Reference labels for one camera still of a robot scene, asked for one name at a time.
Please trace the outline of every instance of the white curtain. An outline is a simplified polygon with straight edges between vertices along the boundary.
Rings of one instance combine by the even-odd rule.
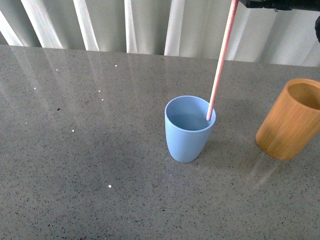
[[[0,44],[218,59],[231,0],[0,0]],[[320,12],[239,3],[227,60],[320,66]]]

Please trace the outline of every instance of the pink straw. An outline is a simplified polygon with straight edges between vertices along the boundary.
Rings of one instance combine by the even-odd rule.
[[[234,20],[235,20],[238,3],[239,3],[239,0],[232,0],[232,2],[231,2],[228,20],[226,22],[226,27],[225,27],[225,31],[224,31],[220,56],[219,56],[219,60],[218,60],[218,65],[216,67],[208,113],[206,115],[207,121],[210,120],[211,115],[212,115],[212,111],[214,109],[214,101],[215,101],[216,94],[217,94],[218,84],[219,84],[219,80],[220,80],[220,76],[221,76],[221,72],[222,72],[222,67],[224,66],[227,47],[228,47],[228,43],[229,43],[229,39],[230,39],[230,35],[231,35],[231,29],[232,29],[232,26],[233,26]]]

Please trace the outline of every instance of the orange cup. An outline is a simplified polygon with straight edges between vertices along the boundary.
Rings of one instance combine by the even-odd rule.
[[[289,160],[320,132],[320,82],[288,81],[258,130],[255,140],[271,157]]]

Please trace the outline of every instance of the speckled stone surface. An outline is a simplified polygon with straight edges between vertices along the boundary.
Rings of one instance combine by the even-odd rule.
[[[212,135],[179,163],[165,106],[208,100],[216,65],[0,46],[0,240],[319,239],[320,135],[290,161],[255,135],[285,82],[320,68],[227,61]]]

